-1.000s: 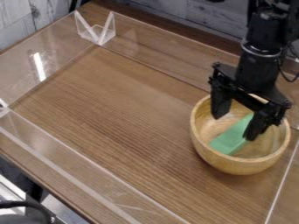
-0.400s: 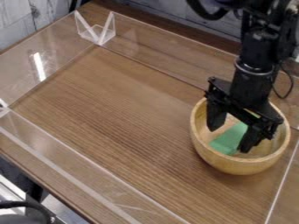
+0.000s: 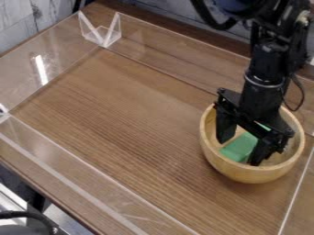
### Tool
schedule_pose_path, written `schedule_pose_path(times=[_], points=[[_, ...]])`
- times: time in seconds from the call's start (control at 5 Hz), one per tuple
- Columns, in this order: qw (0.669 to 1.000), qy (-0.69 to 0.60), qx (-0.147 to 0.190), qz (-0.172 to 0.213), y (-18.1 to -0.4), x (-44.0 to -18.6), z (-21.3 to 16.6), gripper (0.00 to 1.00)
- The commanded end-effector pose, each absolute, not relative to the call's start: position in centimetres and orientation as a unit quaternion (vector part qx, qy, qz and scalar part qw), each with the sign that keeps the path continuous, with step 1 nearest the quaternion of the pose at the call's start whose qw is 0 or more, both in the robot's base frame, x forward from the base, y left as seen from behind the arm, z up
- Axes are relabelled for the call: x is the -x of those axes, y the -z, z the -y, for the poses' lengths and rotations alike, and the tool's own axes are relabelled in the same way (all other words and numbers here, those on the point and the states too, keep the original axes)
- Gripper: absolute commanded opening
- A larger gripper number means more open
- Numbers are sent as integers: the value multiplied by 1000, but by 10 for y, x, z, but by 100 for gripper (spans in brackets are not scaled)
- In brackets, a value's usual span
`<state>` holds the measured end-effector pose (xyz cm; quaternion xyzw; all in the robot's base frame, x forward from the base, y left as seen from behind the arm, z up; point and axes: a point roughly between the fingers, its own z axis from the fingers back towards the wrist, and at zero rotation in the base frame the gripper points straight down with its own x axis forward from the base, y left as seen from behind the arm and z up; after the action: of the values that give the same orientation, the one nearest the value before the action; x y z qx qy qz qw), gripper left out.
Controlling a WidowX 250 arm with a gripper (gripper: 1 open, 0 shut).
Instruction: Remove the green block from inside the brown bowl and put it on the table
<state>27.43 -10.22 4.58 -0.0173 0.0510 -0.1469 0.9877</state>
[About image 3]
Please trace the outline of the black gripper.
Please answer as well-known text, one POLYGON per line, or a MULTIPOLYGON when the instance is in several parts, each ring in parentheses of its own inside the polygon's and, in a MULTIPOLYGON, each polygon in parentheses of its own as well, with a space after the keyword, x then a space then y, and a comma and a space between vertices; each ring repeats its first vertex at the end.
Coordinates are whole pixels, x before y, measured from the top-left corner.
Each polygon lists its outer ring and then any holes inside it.
POLYGON ((228 141, 237 126, 247 130, 259 139, 247 159, 251 166, 259 166, 275 152, 281 153, 293 136, 279 114, 288 85, 284 76, 267 80, 245 72, 241 92, 223 87, 216 90, 216 140, 220 144, 228 141))

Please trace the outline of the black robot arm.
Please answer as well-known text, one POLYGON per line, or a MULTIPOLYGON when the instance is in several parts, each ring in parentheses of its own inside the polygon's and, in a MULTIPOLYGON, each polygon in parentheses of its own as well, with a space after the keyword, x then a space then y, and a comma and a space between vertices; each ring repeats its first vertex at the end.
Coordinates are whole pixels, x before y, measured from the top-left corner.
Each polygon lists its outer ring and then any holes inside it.
POLYGON ((240 21, 251 22, 249 64, 240 92, 216 90, 216 140, 223 143, 243 128, 257 139, 247 163, 260 165, 281 153, 293 130, 280 108, 295 73, 307 60, 310 29, 308 0, 213 0, 228 19, 219 23, 203 0, 189 0, 201 20, 215 30, 227 30, 240 21))

